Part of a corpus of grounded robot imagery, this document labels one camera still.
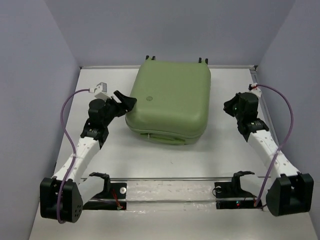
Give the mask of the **green suitcase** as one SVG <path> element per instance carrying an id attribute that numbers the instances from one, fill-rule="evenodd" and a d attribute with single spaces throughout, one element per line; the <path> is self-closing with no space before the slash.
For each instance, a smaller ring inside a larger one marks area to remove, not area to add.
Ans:
<path id="1" fill-rule="evenodd" d="M 192 145 L 207 128 L 210 95 L 208 59 L 174 62 L 146 56 L 130 92 L 137 102 L 125 121 L 149 141 Z"/>

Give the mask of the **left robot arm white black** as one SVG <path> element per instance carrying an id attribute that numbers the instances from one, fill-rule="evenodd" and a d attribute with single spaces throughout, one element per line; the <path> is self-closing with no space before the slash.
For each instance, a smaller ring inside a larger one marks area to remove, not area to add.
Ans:
<path id="1" fill-rule="evenodd" d="M 94 156 L 102 149 L 109 135 L 108 126 L 114 120 L 131 112 L 137 99 L 118 90 L 113 96 L 98 88 L 83 90 L 94 94 L 89 103 L 86 120 L 78 143 L 74 143 L 67 131 L 72 153 L 63 166 L 52 176 L 45 177 L 39 186 L 40 215 L 45 219 L 75 223 L 84 205 L 94 196 L 104 198 L 110 194 L 111 180 L 106 173 L 92 172 L 85 181 L 81 178 Z"/>

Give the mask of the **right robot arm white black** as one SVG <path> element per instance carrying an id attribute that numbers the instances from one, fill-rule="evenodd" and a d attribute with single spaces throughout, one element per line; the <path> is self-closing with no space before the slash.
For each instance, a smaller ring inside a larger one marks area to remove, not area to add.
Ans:
<path id="1" fill-rule="evenodd" d="M 257 202 L 265 203 L 275 216 L 309 212 L 312 205 L 314 180 L 309 173 L 301 173 L 290 163 L 278 146 L 266 123 L 258 118 L 259 97 L 250 92 L 236 93 L 224 103 L 223 110 L 236 119 L 237 129 L 255 150 L 267 168 L 265 178 L 274 179 L 266 189 L 267 179 L 251 193 Z"/>

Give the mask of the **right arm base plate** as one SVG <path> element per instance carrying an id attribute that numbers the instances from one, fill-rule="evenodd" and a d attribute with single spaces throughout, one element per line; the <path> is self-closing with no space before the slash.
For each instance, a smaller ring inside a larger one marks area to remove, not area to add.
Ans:
<path id="1" fill-rule="evenodd" d="M 211 191 L 215 197 L 217 210 L 238 210 L 238 209 L 259 209 L 263 210 L 267 205 L 260 200 L 256 205 L 257 197 L 241 190 L 235 193 L 232 190 L 231 182 L 215 182 Z"/>

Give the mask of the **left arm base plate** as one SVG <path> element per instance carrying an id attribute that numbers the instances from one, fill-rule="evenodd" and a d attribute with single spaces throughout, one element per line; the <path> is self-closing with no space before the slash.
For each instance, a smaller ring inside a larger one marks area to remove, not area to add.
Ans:
<path id="1" fill-rule="evenodd" d="M 84 204 L 84 210 L 125 211 L 127 209 L 127 183 L 111 182 L 109 192 L 96 194 Z"/>

